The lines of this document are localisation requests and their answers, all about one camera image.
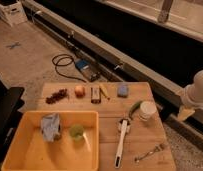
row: green cup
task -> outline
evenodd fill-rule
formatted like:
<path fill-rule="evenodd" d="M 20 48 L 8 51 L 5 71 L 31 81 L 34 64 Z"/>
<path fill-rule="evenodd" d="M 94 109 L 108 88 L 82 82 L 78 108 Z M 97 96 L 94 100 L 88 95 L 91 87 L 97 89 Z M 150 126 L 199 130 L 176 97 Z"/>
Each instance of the green cup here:
<path fill-rule="evenodd" d="M 84 127 L 80 124 L 73 124 L 69 128 L 69 134 L 74 141 L 80 141 L 83 139 Z"/>

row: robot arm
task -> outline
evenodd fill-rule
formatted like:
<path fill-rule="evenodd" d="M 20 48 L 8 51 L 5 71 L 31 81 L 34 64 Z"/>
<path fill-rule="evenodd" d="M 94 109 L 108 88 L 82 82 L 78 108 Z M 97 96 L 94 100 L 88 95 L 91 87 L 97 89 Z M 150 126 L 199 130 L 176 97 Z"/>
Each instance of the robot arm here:
<path fill-rule="evenodd" d="M 203 70 L 194 76 L 194 82 L 187 85 L 180 94 L 183 105 L 180 106 L 178 120 L 184 121 L 203 107 Z"/>
<path fill-rule="evenodd" d="M 203 70 L 194 76 L 194 83 L 187 85 L 181 94 L 181 101 L 187 108 L 203 106 Z"/>

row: wooden table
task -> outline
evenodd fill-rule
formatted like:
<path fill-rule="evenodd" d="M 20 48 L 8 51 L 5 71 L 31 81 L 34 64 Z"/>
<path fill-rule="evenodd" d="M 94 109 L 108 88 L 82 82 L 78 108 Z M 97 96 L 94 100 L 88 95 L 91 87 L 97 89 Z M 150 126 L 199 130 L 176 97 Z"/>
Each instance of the wooden table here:
<path fill-rule="evenodd" d="M 74 94 L 74 87 L 82 84 L 85 87 L 86 96 L 78 99 Z M 38 103 L 38 110 L 95 110 L 99 112 L 100 121 L 100 171 L 117 170 L 114 168 L 116 150 L 120 133 L 118 132 L 119 120 L 127 116 L 130 107 L 138 100 L 154 100 L 148 83 L 127 83 L 129 86 L 128 98 L 117 97 L 118 83 L 104 83 L 111 99 L 108 101 L 102 96 L 101 104 L 90 102 L 90 88 L 96 83 L 46 83 Z M 69 90 L 69 99 L 63 99 L 55 104 L 45 103 L 46 97 L 59 89 Z M 130 132 L 125 137 L 123 158 L 118 170 L 124 171 L 172 171 L 176 170 L 169 144 L 159 118 L 158 112 L 147 121 L 143 122 L 138 117 L 138 110 L 134 113 Z M 168 145 L 166 150 L 158 152 L 140 163 L 134 162 L 136 155 L 144 154 L 159 143 Z"/>

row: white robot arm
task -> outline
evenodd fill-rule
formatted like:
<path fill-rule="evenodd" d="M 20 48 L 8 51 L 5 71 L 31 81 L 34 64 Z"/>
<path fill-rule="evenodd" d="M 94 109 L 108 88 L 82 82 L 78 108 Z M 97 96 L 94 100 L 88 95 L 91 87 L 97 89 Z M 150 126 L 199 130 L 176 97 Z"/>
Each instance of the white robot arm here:
<path fill-rule="evenodd" d="M 193 84 L 184 88 L 181 101 L 187 108 L 196 109 L 203 106 L 203 70 L 194 76 Z"/>

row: white mug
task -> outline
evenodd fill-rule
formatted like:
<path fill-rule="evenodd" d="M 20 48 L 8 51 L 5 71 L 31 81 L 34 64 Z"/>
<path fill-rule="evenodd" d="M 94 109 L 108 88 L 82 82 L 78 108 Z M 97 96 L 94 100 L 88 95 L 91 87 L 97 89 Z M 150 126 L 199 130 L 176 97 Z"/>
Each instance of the white mug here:
<path fill-rule="evenodd" d="M 139 118 L 147 121 L 157 111 L 156 105 L 152 101 L 143 101 L 139 109 Z"/>

